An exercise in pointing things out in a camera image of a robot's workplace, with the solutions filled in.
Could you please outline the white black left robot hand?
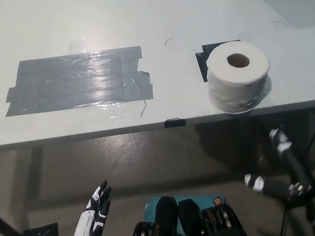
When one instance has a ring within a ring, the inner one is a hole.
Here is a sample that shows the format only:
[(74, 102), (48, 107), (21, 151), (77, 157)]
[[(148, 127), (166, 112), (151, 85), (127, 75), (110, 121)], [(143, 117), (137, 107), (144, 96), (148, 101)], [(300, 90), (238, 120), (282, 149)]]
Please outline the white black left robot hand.
[(73, 236), (102, 236), (110, 207), (110, 192), (112, 188), (104, 181), (93, 192), (86, 208), (80, 215)]

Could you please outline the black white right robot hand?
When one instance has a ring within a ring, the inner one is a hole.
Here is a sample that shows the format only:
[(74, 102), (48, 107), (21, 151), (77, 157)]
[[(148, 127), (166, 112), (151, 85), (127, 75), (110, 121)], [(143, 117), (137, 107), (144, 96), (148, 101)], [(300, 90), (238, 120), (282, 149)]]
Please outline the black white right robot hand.
[(307, 218), (315, 223), (315, 178), (284, 131), (272, 129), (268, 134), (279, 158), (286, 166), (291, 183), (246, 174), (244, 184), (257, 193), (286, 202), (290, 207), (304, 206)]

